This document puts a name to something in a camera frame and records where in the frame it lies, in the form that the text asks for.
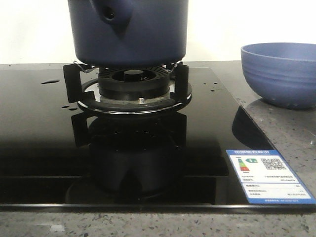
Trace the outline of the black glass gas cooktop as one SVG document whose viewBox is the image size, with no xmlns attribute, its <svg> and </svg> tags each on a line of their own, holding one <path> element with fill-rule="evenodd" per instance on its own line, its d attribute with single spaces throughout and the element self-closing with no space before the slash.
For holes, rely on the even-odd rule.
<svg viewBox="0 0 316 237">
<path fill-rule="evenodd" d="M 191 68 L 178 112 L 94 116 L 67 101 L 60 70 L 0 73 L 0 208 L 309 213 L 251 204 L 227 150 L 276 150 L 209 68 Z"/>
</svg>

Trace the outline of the blue ceramic bowl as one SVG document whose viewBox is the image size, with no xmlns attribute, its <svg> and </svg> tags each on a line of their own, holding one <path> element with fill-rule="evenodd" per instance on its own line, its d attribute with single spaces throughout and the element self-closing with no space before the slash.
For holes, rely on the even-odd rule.
<svg viewBox="0 0 316 237">
<path fill-rule="evenodd" d="M 315 44 L 255 43 L 240 53 L 246 82 L 265 101 L 289 109 L 316 106 Z"/>
</svg>

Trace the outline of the black right gas burner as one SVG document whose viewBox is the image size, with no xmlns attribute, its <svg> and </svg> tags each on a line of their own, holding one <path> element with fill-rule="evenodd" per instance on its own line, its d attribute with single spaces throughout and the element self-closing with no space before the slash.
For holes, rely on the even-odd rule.
<svg viewBox="0 0 316 237">
<path fill-rule="evenodd" d="M 169 91 L 169 73 L 160 67 L 108 68 L 98 74 L 99 93 L 115 100 L 151 99 Z"/>
</svg>

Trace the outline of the black right pot support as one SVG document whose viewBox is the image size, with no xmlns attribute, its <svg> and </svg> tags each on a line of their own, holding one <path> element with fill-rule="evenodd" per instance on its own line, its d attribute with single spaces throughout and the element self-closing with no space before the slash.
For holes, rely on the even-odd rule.
<svg viewBox="0 0 316 237">
<path fill-rule="evenodd" d="M 85 83 L 81 82 L 81 73 L 90 73 L 95 68 L 74 62 L 63 66 L 68 101 L 76 102 L 82 110 L 97 114 L 141 115 L 180 109 L 189 104 L 192 87 L 189 83 L 189 67 L 182 62 L 158 66 L 169 73 L 169 91 L 162 96 L 137 100 L 115 100 L 99 93 L 98 77 Z M 98 67 L 97 76 L 102 69 Z"/>
</svg>

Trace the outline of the dark blue cooking pot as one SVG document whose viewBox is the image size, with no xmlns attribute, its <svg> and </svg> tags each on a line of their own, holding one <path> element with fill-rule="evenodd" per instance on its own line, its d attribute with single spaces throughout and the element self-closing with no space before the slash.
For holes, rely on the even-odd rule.
<svg viewBox="0 0 316 237">
<path fill-rule="evenodd" d="M 182 60 L 187 0 L 70 0 L 77 58 L 105 67 L 159 66 Z"/>
</svg>

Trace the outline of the blue energy label sticker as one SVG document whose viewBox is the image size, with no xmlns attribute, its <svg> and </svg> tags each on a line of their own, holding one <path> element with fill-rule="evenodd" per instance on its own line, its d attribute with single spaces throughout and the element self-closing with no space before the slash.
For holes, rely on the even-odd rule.
<svg viewBox="0 0 316 237">
<path fill-rule="evenodd" d="M 277 150 L 226 152 L 249 203 L 316 203 L 316 199 Z"/>
</svg>

